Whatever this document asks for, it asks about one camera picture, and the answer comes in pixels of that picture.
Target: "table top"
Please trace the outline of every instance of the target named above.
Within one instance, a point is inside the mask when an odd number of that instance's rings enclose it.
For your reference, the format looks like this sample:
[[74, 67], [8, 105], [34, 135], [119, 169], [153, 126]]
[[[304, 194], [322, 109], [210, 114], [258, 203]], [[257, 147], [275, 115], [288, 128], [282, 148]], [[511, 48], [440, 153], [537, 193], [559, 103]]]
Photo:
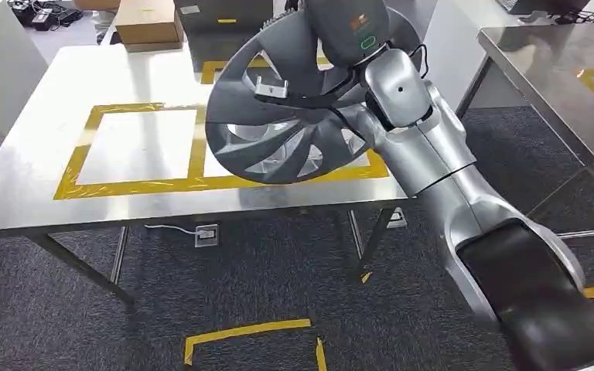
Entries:
[[378, 208], [406, 198], [372, 152], [300, 184], [232, 176], [203, 133], [209, 83], [226, 59], [209, 60], [219, 57], [196, 51], [198, 44], [154, 53], [121, 45], [60, 50], [0, 148], [0, 236], [174, 216]]
[[479, 42], [577, 159], [594, 163], [594, 23], [485, 28]]

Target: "gray carpet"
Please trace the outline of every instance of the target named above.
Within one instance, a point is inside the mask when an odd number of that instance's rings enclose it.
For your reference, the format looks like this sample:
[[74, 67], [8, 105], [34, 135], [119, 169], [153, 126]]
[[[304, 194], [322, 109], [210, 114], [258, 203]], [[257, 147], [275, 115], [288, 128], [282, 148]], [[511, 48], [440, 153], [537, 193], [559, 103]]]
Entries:
[[[464, 121], [480, 170], [520, 209], [578, 168], [529, 108], [472, 110]], [[538, 219], [557, 231], [594, 226], [594, 179], [580, 183]], [[364, 285], [347, 278], [343, 213], [222, 222], [221, 246], [207, 249], [136, 227], [121, 279], [137, 298], [131, 311], [27, 240], [2, 239], [0, 371], [178, 370], [189, 335], [295, 318], [313, 327], [198, 345], [193, 369], [316, 370], [316, 336], [333, 371], [512, 369], [500, 336], [473, 321], [440, 267], [418, 201], [405, 211], [408, 228], [387, 233]], [[117, 230], [56, 237], [109, 272]], [[571, 248], [594, 285], [594, 239]]]

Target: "power outlet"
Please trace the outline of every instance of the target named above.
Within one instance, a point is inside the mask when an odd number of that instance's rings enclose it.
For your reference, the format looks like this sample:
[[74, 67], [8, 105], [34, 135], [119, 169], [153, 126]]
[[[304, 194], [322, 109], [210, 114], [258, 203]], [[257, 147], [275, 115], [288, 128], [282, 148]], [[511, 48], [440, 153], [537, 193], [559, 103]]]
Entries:
[[195, 247], [217, 246], [220, 243], [220, 231], [217, 224], [196, 226]]

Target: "robot forearm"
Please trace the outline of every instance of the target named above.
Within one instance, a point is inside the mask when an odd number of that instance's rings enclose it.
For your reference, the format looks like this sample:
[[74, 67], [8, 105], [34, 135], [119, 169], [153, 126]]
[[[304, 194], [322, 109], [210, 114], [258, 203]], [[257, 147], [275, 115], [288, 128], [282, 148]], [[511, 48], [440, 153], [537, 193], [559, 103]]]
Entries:
[[370, 62], [364, 83], [380, 111], [360, 113], [356, 129], [426, 204], [445, 268], [477, 317], [499, 326], [522, 369], [594, 369], [594, 305], [570, 249], [482, 177], [463, 125], [404, 52]]

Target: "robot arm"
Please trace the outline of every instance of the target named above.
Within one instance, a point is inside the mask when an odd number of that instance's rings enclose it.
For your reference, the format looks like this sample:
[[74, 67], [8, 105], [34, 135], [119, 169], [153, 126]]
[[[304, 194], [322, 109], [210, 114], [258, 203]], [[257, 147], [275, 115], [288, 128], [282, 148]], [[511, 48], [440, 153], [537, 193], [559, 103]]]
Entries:
[[[350, 124], [406, 194], [427, 205], [445, 268], [471, 309], [501, 330], [521, 369], [594, 370], [594, 305], [575, 256], [477, 171], [460, 120], [407, 53], [384, 46], [382, 1], [337, 2], [313, 0], [306, 11], [329, 60], [353, 66], [369, 93]], [[340, 31], [349, 25], [332, 19], [346, 20], [343, 7], [364, 24]]]
[[[476, 170], [463, 125], [396, 37], [400, 22], [381, 0], [306, 0], [264, 28], [213, 87], [210, 149], [242, 178], [285, 184], [372, 148], [425, 202], [446, 270], [477, 317], [504, 334], [518, 368], [594, 371], [594, 305], [575, 256]], [[315, 63], [318, 39], [330, 70]], [[276, 85], [247, 72], [261, 51]], [[363, 140], [345, 141], [343, 126]]]

